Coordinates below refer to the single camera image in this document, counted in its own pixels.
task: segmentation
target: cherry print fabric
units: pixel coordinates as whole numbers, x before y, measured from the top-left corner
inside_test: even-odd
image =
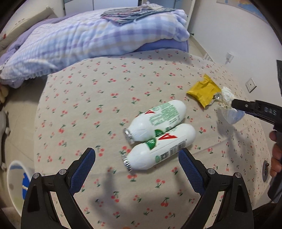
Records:
[[[132,148],[122,130],[140,113],[178,99],[187,106],[185,123],[197,133],[190,152],[220,174],[240,172],[254,206],[268,185],[262,181],[263,161],[270,161],[260,121],[245,115],[230,125],[217,102],[203,110],[186,91],[204,74],[247,100],[222,65],[176,49],[87,59],[49,75],[35,121],[36,171],[55,174],[92,147],[96,161],[74,197],[94,228],[181,228],[200,196],[177,155],[135,174],[127,172],[121,159]],[[206,227],[212,225],[222,195]],[[68,226],[56,195],[52,197]]]

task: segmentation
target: beige floor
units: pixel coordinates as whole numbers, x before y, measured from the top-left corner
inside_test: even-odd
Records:
[[[192,41],[189,41],[189,53],[203,57]],[[25,166],[34,167],[33,133],[36,109],[46,78],[38,77],[27,81],[18,89],[12,89],[4,107],[9,112],[11,134],[3,137],[2,158],[7,167],[13,160],[21,161]],[[12,206],[7,189],[7,172],[0,171],[0,207]]]

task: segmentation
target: yellow wrapper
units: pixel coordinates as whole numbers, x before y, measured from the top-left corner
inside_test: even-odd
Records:
[[[204,80],[197,82],[187,93],[197,99],[205,108],[213,99],[213,96],[221,92],[221,89],[205,74]]]

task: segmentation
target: plastic yogurt drink bottle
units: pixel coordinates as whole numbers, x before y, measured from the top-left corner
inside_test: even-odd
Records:
[[[182,101],[172,100],[153,107],[133,119],[125,136],[130,144],[145,142],[160,136],[182,121],[186,106]]]
[[[182,123],[165,134],[135,146],[123,158],[129,171],[149,169],[162,160],[193,143],[196,131],[190,124]]]

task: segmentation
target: bed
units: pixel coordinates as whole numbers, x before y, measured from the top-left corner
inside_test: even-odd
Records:
[[[92,147],[95,164],[74,197],[94,228],[181,228],[200,196],[177,155],[135,174],[128,173],[121,157],[131,150],[122,130],[134,117],[178,99],[187,106],[185,123],[197,132],[190,152],[218,173],[240,172],[254,206],[268,185],[262,180],[262,164],[270,161],[260,121],[245,115],[229,125],[218,103],[203,110],[186,91],[204,74],[247,100],[222,65],[177,49],[90,58],[50,74],[35,120],[35,170],[57,173]],[[206,227],[212,225],[222,195]],[[54,194],[52,198],[62,224],[68,226]]]
[[[29,23],[22,34],[19,29],[17,36],[8,34],[0,41],[0,83],[17,88],[29,78],[99,56],[160,48],[188,52],[187,15],[183,10],[153,14],[121,25],[101,18],[110,9],[116,8],[37,20]]]

